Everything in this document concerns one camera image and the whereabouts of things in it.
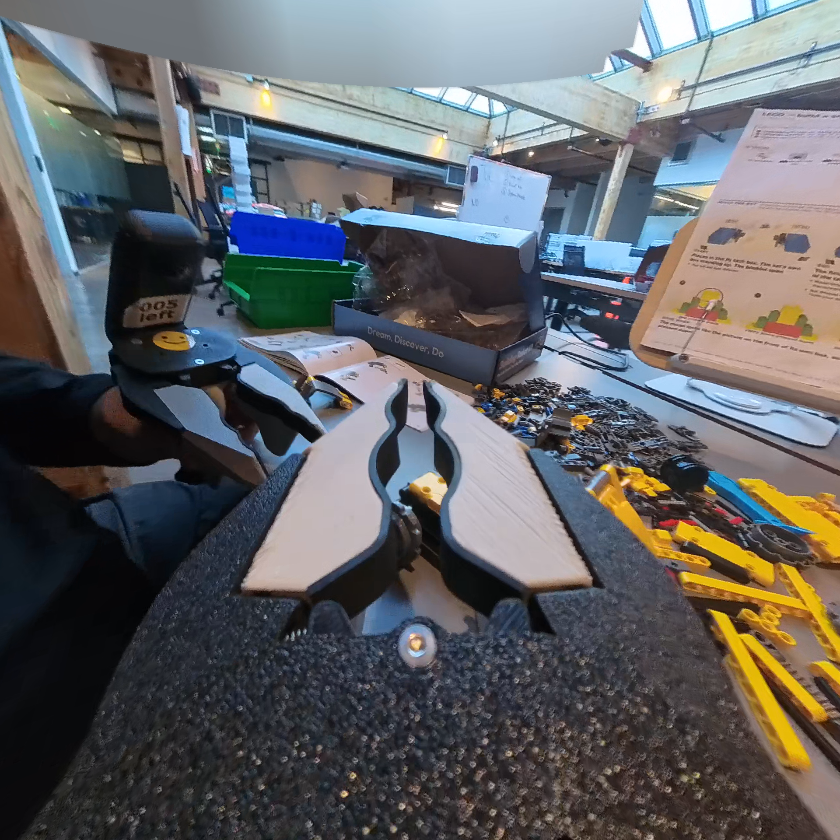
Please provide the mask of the green plastic bin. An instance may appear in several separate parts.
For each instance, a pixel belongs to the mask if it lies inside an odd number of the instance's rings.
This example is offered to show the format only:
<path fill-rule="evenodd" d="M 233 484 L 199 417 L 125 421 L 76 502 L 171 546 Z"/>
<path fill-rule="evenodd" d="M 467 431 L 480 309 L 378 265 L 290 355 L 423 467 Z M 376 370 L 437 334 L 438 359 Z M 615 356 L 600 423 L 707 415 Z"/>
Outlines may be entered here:
<path fill-rule="evenodd" d="M 328 327 L 333 302 L 353 297 L 362 267 L 356 261 L 230 254 L 223 283 L 238 312 L 259 329 Z"/>

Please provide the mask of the grey yellow brick subassembly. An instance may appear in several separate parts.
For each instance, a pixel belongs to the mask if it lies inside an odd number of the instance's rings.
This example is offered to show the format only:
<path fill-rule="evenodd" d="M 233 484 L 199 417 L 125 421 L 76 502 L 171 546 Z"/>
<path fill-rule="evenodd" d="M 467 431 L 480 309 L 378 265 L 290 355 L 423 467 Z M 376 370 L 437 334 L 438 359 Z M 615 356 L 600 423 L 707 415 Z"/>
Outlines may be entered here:
<path fill-rule="evenodd" d="M 343 412 L 350 412 L 354 409 L 354 401 L 346 392 L 317 377 L 303 375 L 296 380 L 295 388 L 308 404 L 311 404 L 315 395 L 321 394 L 332 400 L 332 407 L 334 408 Z"/>

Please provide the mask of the yellow blue beam assembly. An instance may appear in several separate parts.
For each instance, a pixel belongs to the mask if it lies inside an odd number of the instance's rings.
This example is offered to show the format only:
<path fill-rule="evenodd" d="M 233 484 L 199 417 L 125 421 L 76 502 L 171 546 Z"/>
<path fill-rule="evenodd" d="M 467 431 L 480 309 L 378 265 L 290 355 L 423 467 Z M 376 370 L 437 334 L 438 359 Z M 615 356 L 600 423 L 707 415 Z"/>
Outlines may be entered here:
<path fill-rule="evenodd" d="M 688 524 L 705 527 L 750 551 L 742 535 L 755 522 L 782 526 L 800 534 L 816 557 L 813 565 L 839 563 L 838 497 L 832 493 L 794 496 L 762 479 L 730 479 L 688 456 L 675 456 L 656 468 L 655 476 L 684 501 Z"/>

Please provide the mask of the white board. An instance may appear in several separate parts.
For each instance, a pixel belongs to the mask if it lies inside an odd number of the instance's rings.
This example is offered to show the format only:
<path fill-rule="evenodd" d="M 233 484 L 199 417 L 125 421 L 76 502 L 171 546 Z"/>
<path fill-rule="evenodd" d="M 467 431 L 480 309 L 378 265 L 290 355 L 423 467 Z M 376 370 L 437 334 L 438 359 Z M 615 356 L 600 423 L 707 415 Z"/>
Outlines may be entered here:
<path fill-rule="evenodd" d="M 457 219 L 539 234 L 550 184 L 550 175 L 471 155 Z"/>

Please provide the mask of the black gear wheel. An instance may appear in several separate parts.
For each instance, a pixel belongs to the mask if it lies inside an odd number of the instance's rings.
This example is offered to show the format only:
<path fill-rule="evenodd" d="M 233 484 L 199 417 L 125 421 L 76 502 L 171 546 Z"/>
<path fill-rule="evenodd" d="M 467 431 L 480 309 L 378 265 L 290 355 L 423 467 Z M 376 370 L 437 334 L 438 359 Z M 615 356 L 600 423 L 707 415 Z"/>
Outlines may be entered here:
<path fill-rule="evenodd" d="M 785 563 L 803 569 L 816 562 L 804 537 L 782 526 L 755 522 L 746 528 L 742 537 L 750 551 L 770 563 Z"/>

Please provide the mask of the person's left hand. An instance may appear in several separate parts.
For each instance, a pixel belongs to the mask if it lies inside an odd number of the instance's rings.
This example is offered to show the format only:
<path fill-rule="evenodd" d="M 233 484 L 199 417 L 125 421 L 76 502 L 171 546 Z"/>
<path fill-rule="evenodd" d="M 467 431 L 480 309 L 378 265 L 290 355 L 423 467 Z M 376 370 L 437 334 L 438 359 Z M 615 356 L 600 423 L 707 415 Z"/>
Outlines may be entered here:
<path fill-rule="evenodd" d="M 93 439 L 107 451 L 110 466 L 142 467 L 176 460 L 180 468 L 175 478 L 179 481 L 215 487 L 222 480 L 214 463 L 188 444 L 182 434 L 156 418 L 131 414 L 116 386 L 94 403 L 89 426 Z"/>

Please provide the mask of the black office chair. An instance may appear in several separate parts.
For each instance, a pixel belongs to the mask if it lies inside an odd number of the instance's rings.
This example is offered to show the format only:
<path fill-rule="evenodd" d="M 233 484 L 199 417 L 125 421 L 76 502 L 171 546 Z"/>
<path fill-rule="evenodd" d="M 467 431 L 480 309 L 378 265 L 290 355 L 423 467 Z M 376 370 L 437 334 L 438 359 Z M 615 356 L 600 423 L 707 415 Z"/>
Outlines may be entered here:
<path fill-rule="evenodd" d="M 224 291 L 224 268 L 229 251 L 227 217 L 214 200 L 196 199 L 195 206 L 198 216 L 203 221 L 206 234 L 206 257 L 217 263 L 217 270 L 204 284 L 211 284 L 208 299 L 217 302 L 217 315 L 223 316 L 226 307 L 233 305 L 229 299 L 221 300 Z"/>

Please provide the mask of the instruction sheet display stand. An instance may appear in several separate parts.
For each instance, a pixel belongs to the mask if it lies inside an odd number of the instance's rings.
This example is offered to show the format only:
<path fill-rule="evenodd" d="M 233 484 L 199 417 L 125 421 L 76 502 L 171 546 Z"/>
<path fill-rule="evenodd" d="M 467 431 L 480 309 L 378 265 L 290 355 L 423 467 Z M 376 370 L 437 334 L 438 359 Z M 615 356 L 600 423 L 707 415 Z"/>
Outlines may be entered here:
<path fill-rule="evenodd" d="M 793 443 L 838 435 L 839 114 L 756 109 L 629 339 L 662 396 Z"/>

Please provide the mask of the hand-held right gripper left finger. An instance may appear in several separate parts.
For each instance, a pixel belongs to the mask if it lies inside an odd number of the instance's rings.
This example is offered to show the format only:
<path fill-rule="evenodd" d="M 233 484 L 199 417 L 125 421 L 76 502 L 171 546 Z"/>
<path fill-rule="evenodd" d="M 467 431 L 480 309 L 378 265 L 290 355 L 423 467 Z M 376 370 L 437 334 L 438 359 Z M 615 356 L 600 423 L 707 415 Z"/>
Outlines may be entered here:
<path fill-rule="evenodd" d="M 400 570 L 387 484 L 401 464 L 406 380 L 316 441 L 241 582 L 245 595 L 377 599 Z"/>

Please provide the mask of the clear plastic bag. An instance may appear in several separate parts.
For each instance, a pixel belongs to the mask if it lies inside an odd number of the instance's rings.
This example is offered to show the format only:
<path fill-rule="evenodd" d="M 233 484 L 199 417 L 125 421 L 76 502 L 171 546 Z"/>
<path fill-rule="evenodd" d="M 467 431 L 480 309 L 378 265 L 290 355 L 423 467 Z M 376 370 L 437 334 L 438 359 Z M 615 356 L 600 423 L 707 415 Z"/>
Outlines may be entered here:
<path fill-rule="evenodd" d="M 530 333 L 517 251 L 397 227 L 380 227 L 360 251 L 357 312 L 488 350 Z"/>

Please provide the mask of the blue plastic bin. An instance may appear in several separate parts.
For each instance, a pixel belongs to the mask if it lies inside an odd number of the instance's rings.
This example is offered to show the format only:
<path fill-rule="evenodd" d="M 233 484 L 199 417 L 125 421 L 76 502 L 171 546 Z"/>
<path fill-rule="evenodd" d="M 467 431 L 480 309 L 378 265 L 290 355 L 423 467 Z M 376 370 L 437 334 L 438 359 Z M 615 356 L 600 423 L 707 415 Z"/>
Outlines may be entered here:
<path fill-rule="evenodd" d="M 268 216 L 237 211 L 228 236 L 247 256 L 344 261 L 345 234 L 341 227 L 306 218 Z"/>

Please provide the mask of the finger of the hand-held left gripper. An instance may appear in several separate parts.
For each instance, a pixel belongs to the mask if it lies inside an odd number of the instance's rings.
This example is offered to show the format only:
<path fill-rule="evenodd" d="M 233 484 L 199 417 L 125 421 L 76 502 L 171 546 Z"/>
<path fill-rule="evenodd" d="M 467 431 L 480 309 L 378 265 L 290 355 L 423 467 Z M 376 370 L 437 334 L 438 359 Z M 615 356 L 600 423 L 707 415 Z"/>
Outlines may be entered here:
<path fill-rule="evenodd" d="M 306 399 L 284 376 L 258 363 L 240 367 L 235 380 L 235 400 L 252 419 L 269 452 L 285 455 L 297 437 L 310 444 L 327 433 Z"/>
<path fill-rule="evenodd" d="M 175 420 L 180 435 L 180 462 L 189 480 L 230 478 L 247 487 L 266 480 L 266 472 L 253 450 L 223 419 L 219 406 L 204 390 L 167 385 L 155 396 Z"/>

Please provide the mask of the wooden desk leg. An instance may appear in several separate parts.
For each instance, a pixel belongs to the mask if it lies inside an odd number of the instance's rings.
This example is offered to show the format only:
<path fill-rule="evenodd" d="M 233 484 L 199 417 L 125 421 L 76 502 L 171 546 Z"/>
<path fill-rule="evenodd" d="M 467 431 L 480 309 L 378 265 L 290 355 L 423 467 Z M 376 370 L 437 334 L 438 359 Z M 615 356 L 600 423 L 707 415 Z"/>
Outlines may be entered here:
<path fill-rule="evenodd" d="M 1 100 L 2 352 L 80 378 L 92 374 L 65 278 L 5 98 Z"/>

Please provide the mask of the person's left forearm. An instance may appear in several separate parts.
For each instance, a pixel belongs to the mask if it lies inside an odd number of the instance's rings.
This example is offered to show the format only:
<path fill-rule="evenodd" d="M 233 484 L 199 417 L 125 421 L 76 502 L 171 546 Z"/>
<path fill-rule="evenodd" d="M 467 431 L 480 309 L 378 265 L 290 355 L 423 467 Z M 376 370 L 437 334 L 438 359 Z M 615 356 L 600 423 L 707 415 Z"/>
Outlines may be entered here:
<path fill-rule="evenodd" d="M 109 374 L 71 374 L 2 354 L 2 469 L 126 466 L 93 430 L 95 405 L 112 388 Z"/>

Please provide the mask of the dark grey cardboard box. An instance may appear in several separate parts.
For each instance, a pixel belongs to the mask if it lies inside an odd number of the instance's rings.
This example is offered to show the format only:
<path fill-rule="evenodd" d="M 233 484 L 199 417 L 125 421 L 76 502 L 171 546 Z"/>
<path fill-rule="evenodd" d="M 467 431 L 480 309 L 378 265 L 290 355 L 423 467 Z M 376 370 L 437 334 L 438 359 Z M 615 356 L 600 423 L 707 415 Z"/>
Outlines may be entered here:
<path fill-rule="evenodd" d="M 543 286 L 538 264 L 539 242 L 535 233 L 509 227 L 465 223 L 453 217 L 432 218 L 370 208 L 350 213 L 341 220 L 340 225 L 348 240 L 359 249 L 371 242 L 377 229 L 387 227 L 428 232 L 478 244 L 499 245 L 517 251 L 523 270 L 519 282 L 525 293 L 531 320 L 530 333 L 523 339 L 501 350 L 488 350 L 355 311 L 351 298 L 336 300 L 332 305 L 332 329 L 335 333 L 360 338 L 384 354 L 474 384 L 505 382 L 540 357 L 548 329 L 543 312 Z"/>

